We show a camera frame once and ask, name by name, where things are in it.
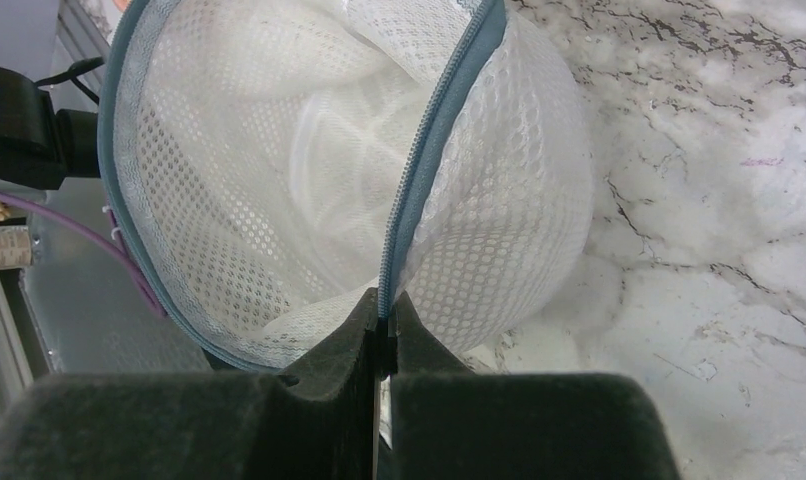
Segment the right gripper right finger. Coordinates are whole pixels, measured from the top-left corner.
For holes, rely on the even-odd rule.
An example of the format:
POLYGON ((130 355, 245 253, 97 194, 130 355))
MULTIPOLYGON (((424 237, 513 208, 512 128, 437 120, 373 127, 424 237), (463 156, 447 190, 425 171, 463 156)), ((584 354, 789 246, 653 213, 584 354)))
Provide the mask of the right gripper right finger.
POLYGON ((603 373, 476 374, 394 305, 394 479, 675 479, 657 410, 632 379, 603 373))

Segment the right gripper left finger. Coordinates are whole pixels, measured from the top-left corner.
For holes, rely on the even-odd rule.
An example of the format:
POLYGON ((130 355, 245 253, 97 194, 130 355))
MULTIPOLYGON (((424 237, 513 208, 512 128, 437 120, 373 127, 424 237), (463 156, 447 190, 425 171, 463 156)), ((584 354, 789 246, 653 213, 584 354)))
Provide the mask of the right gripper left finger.
POLYGON ((376 297, 279 373, 48 376, 0 425, 0 479, 373 479, 376 297))

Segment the white mesh laundry bag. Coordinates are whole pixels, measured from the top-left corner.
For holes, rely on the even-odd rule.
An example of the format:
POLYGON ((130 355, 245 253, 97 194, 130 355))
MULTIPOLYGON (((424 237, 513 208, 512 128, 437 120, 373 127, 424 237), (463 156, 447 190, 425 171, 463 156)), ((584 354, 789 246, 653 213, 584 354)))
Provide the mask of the white mesh laundry bag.
POLYGON ((554 296, 594 204, 574 77, 502 1, 133 1, 98 148, 167 314, 245 370, 369 288, 472 349, 554 296))

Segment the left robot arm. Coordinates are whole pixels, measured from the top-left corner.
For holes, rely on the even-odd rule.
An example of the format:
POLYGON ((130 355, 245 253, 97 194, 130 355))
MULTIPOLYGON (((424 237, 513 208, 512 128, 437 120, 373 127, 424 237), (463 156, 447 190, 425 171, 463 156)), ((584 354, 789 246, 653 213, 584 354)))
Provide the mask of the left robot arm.
POLYGON ((80 77, 103 64, 101 57, 80 60, 37 82, 0 67, 0 180, 57 190, 67 178, 100 176, 97 114, 55 109, 46 88, 71 82, 98 103, 98 95, 80 77))

